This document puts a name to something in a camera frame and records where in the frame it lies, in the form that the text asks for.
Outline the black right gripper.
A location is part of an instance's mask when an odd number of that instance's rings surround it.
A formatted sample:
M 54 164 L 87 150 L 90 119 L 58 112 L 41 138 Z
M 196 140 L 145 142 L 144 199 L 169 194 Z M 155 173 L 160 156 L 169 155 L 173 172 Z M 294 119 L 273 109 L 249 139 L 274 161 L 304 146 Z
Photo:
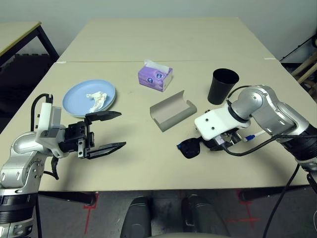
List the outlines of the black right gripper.
M 211 140 L 202 139 L 203 144 L 211 151 L 221 151 L 224 147 L 231 147 L 238 142 L 242 141 L 242 137 L 238 134 L 236 129 L 232 129 L 222 133 Z

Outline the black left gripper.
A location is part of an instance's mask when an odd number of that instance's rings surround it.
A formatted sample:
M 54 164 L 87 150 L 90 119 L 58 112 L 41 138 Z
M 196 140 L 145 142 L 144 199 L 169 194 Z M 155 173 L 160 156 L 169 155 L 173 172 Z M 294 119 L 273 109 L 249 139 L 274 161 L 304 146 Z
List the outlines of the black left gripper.
M 95 159 L 109 155 L 123 146 L 126 142 L 110 143 L 91 150 L 95 146 L 94 133 L 90 131 L 93 121 L 105 121 L 121 116 L 122 113 L 115 111 L 100 111 L 85 115 L 85 121 L 70 124 L 65 129 L 64 139 L 59 143 L 62 152 L 77 152 L 79 158 Z

